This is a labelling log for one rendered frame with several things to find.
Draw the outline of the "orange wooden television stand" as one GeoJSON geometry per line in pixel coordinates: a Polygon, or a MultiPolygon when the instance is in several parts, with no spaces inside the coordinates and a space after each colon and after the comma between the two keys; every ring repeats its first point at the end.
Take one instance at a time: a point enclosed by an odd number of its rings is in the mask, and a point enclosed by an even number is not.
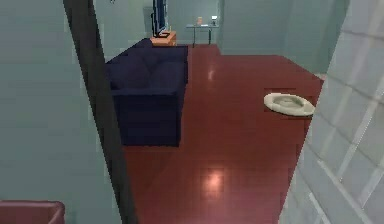
{"type": "Polygon", "coordinates": [[[169,31],[168,36],[151,37],[150,40],[154,46],[176,46],[176,32],[169,31]]]}

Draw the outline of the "black television set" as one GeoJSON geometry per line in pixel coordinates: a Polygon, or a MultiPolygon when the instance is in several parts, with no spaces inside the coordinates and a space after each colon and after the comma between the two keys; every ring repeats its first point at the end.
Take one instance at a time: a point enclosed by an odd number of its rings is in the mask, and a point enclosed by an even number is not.
{"type": "Polygon", "coordinates": [[[166,0],[153,0],[152,33],[155,38],[167,38],[166,0]]]}

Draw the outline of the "grey glass side table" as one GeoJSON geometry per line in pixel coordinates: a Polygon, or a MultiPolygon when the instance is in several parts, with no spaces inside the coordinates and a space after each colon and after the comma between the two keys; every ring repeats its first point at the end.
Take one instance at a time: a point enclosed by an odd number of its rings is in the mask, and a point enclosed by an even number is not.
{"type": "Polygon", "coordinates": [[[214,29],[218,29],[220,26],[218,25],[209,25],[209,24],[187,24],[186,28],[187,29],[192,29],[193,30],[193,41],[192,41],[192,47],[194,48],[196,45],[196,32],[198,30],[207,30],[208,31],[208,45],[211,44],[212,42],[212,31],[214,29]]]}

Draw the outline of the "cream oval pet bed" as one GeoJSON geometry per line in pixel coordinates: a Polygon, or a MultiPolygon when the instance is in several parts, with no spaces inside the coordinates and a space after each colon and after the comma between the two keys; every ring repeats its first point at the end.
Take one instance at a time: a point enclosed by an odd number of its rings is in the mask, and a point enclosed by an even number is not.
{"type": "Polygon", "coordinates": [[[265,95],[263,101],[270,110],[288,116],[311,116],[315,112],[315,106],[310,101],[297,95],[272,92],[265,95]]]}

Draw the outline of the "dark blue sofa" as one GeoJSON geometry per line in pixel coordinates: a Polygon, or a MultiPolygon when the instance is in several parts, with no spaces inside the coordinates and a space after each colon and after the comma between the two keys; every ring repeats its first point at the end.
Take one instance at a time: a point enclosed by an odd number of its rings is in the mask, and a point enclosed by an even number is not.
{"type": "Polygon", "coordinates": [[[144,38],[106,63],[121,142],[178,146],[188,84],[188,48],[144,38]]]}

